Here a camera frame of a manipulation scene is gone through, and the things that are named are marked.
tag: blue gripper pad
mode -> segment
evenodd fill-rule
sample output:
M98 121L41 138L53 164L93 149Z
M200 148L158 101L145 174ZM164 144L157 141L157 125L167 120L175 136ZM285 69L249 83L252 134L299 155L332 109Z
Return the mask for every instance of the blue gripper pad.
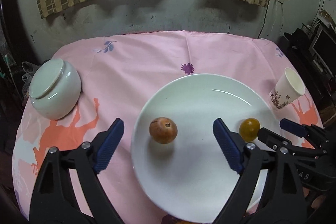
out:
M304 126L296 122L292 122L286 118L280 121L280 128L300 138L305 138L307 136L307 132Z
M108 135L98 149L95 157L93 170L96 174L105 170L116 150L122 136L124 135L124 122L119 119L114 126L108 129Z
M232 170L240 174L244 170L244 156L230 136L230 130L222 119L213 122L213 134Z

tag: wall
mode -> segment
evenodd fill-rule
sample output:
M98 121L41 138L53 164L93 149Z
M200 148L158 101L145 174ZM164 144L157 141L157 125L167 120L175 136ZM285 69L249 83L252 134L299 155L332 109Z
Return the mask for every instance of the wall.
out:
M94 0L42 20L36 0L18 2L40 61L79 39L139 31L191 30L257 37L266 10L240 0ZM335 6L335 0L325 0L324 7L334 17ZM319 0L286 0L281 30L281 5L271 0L260 37L276 42L280 30L292 33L302 23L310 24L318 7Z

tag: brown fruit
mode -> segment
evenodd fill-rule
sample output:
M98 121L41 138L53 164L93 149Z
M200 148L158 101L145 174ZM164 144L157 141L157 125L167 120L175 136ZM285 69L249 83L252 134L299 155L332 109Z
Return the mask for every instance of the brown fruit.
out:
M259 121L255 118L248 118L241 123L239 134L245 142L252 142L258 136L259 129Z
M159 117L154 119L149 126L149 133L158 143L171 143L177 136L176 124L168 118Z

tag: white ceramic plate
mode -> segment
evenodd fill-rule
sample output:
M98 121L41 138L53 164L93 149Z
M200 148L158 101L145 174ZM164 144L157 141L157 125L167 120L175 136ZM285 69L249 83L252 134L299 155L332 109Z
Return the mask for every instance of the white ceramic plate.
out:
M157 117L172 119L176 139L159 144L149 135ZM179 78L161 88L143 107L132 136L131 155L137 179L147 196L177 218L211 223L238 181L213 135L215 119L238 132L240 123L256 118L261 127L280 133L265 101L248 86L221 75ZM266 146L258 140L262 149ZM249 208L260 199L266 180L262 170Z

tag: metal screw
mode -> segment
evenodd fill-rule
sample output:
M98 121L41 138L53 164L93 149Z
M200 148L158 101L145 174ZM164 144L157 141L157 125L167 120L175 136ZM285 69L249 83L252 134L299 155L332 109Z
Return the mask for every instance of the metal screw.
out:
M280 152L283 153L283 154L287 154L288 153L288 149L285 148L285 147L281 147L280 148Z
M55 147L55 146L49 148L49 153L50 153L50 154L53 154L53 153L55 153L56 151L57 151L57 147Z
M255 144L254 143L247 143L246 147L250 150L255 149Z
M88 149L88 148L90 148L90 146L91 146L91 143L90 143L90 142L83 142L82 145L81 145L81 147L82 147L83 149Z

